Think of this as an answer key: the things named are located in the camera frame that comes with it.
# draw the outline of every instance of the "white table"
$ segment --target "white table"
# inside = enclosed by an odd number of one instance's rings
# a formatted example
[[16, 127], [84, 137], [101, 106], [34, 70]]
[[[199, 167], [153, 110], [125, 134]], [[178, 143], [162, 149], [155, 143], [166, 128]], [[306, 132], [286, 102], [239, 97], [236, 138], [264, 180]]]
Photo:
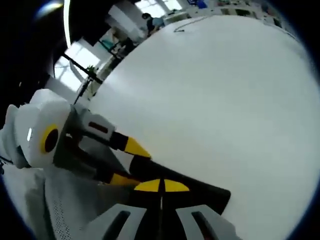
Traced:
[[304, 48], [240, 16], [168, 25], [108, 76], [91, 110], [153, 159], [231, 191], [244, 240], [283, 240], [320, 175], [320, 93]]

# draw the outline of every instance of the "black pole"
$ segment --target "black pole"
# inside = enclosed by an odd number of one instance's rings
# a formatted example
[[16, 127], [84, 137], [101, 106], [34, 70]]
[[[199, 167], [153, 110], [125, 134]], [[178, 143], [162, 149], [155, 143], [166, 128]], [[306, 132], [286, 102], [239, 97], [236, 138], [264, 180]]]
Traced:
[[66, 55], [65, 53], [62, 54], [62, 56], [66, 59], [68, 59], [69, 61], [71, 61], [74, 65], [76, 65], [78, 68], [80, 68], [82, 71], [84, 71], [86, 74], [88, 74], [88, 76], [90, 78], [92, 78], [93, 80], [95, 80], [97, 83], [102, 84], [103, 81], [100, 80], [96, 74], [88, 71], [87, 69], [85, 69], [83, 66], [81, 66], [79, 63], [77, 63], [75, 60], [73, 60], [71, 57], [69, 57], [68, 55]]
[[117, 55], [115, 55], [109, 48], [107, 48], [104, 43], [100, 40], [98, 40], [98, 42], [104, 47], [105, 50], [107, 50], [108, 53], [110, 53], [112, 56], [114, 56], [116, 59], [121, 60], [120, 58], [117, 57]]

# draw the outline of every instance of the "desk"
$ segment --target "desk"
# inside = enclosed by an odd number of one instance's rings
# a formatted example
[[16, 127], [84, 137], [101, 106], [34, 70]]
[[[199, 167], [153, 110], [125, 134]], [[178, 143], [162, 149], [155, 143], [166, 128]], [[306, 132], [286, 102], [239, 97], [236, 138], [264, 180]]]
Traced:
[[304, 48], [261, 21], [212, 16], [152, 35], [91, 101], [155, 162], [231, 191], [244, 240], [283, 240], [320, 174], [320, 93]]

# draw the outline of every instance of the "yellow circle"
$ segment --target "yellow circle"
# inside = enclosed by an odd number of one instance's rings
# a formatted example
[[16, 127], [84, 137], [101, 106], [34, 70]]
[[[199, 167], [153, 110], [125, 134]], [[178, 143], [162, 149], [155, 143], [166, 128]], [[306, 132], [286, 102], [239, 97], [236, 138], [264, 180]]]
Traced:
[[48, 135], [53, 131], [53, 130], [58, 130], [58, 126], [56, 124], [51, 124], [49, 125], [45, 130], [42, 135], [42, 139], [40, 141], [40, 151], [43, 154], [47, 154], [48, 152], [46, 151], [46, 140]]

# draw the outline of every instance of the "window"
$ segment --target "window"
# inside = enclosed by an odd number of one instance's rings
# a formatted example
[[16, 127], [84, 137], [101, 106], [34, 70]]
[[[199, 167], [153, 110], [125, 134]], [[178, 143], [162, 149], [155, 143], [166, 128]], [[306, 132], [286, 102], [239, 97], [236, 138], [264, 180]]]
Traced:
[[182, 6], [178, 3], [177, 0], [163, 0], [164, 4], [169, 10], [181, 10]]
[[[69, 49], [65, 51], [70, 58], [74, 59], [84, 68], [90, 65], [96, 66], [100, 61], [95, 55], [93, 55], [88, 49], [81, 46], [79, 43], [74, 42]], [[81, 76], [85, 79], [87, 74], [80, 68], [75, 66]], [[55, 78], [61, 81], [64, 85], [73, 91], [77, 91], [81, 86], [81, 81], [75, 76], [75, 74], [70, 69], [70, 63], [63, 56], [54, 65]]]
[[135, 5], [143, 13], [148, 13], [154, 18], [161, 18], [166, 14], [165, 10], [155, 0], [141, 0]]

